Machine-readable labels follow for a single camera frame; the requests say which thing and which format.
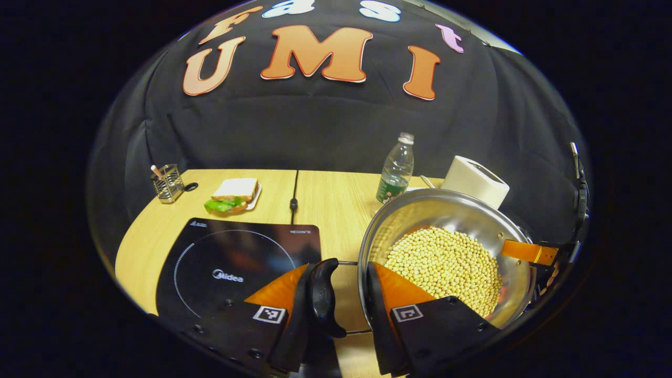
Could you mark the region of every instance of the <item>water bottle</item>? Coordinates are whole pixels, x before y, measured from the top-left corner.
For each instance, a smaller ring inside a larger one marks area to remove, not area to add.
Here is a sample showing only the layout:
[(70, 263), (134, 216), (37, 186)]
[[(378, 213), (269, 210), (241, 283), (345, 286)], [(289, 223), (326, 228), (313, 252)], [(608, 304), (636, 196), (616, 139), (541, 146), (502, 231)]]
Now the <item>water bottle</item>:
[(376, 199), (383, 204), (402, 194), (413, 175), (413, 135), (401, 133), (399, 143), (387, 155), (380, 175)]

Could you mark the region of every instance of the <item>wire mesh cup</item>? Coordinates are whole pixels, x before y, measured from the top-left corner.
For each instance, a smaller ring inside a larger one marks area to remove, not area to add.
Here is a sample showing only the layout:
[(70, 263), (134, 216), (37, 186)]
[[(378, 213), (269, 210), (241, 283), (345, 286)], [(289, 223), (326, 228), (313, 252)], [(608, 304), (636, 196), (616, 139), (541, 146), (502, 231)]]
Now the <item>wire mesh cup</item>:
[(167, 164), (159, 169), (161, 177), (152, 174), (152, 184), (161, 203), (173, 203), (184, 192), (182, 176), (179, 175), (177, 164)]

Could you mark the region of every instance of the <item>wooden table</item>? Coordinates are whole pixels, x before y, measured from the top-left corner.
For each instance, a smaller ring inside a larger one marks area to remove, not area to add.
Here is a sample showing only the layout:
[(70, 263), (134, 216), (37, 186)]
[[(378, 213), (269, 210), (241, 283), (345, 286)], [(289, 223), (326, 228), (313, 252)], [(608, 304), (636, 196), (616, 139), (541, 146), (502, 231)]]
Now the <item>wooden table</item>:
[[(156, 290), (163, 263), (188, 219), (226, 219), (250, 223), (290, 224), (295, 170), (199, 169), (182, 174), (185, 183), (198, 188), (183, 193), (173, 204), (149, 202), (126, 232), (119, 247), (115, 274), (120, 284), (147, 313), (158, 315)], [(256, 207), (219, 217), (206, 212), (203, 203), (225, 178), (254, 177), (262, 185)], [(382, 206), (375, 198), (380, 174), (299, 171), (295, 224), (320, 229), (322, 259), (357, 261), (366, 227)], [(430, 178), (439, 187), (443, 179)], [(426, 187), (418, 177), (410, 187)], [(357, 289), (357, 269), (340, 266), (332, 276), (337, 322), (346, 330), (367, 330)], [(335, 340), (343, 378), (380, 377), (371, 333)]]

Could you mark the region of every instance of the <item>black cloth backdrop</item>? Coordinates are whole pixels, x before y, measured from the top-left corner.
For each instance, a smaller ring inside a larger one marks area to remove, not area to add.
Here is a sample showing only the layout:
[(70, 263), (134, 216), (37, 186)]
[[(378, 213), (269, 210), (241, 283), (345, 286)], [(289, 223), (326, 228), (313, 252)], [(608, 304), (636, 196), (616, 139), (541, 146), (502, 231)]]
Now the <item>black cloth backdrop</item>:
[[(476, 160), (509, 184), (500, 211), (533, 239), (562, 242), (571, 236), (575, 187), (569, 143), (577, 143), (588, 174), (589, 151), (559, 93), (525, 57), (485, 46), (469, 31), (402, 1), (387, 1), (402, 11), (396, 23), (362, 16), (359, 1), (352, 0), (320, 1), (308, 13), (262, 18), (277, 2), (254, 1), (228, 10), (176, 38), (148, 60), (112, 104), (87, 177), (92, 234), (112, 266), (127, 228), (155, 195), (151, 164), (177, 163), (181, 172), (378, 173), (401, 131), (415, 135), (415, 175), (444, 177), (455, 155)], [(216, 22), (256, 5), (264, 9), (225, 35), (198, 44)], [(434, 24), (452, 28), (462, 38), (464, 53), (453, 51)], [(272, 31), (288, 25), (306, 25), (320, 41), (343, 27), (373, 33), (362, 60), (366, 81), (327, 80), (320, 72), (326, 61), (305, 77), (293, 57), (293, 77), (262, 79), (276, 44)], [(246, 39), (224, 83), (200, 96), (186, 95), (187, 59), (212, 48), (201, 73), (209, 77), (217, 46), (238, 36)], [(441, 59), (435, 67), (434, 101), (402, 89), (413, 66), (409, 45)]]

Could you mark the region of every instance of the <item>bottle cap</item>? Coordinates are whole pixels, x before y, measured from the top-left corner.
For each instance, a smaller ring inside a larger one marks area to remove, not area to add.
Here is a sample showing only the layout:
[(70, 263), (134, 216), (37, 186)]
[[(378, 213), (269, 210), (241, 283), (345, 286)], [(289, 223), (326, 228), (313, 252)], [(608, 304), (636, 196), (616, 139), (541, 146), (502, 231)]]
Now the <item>bottle cap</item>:
[(399, 138), (397, 140), (407, 145), (413, 145), (413, 134), (401, 133), (399, 134)]

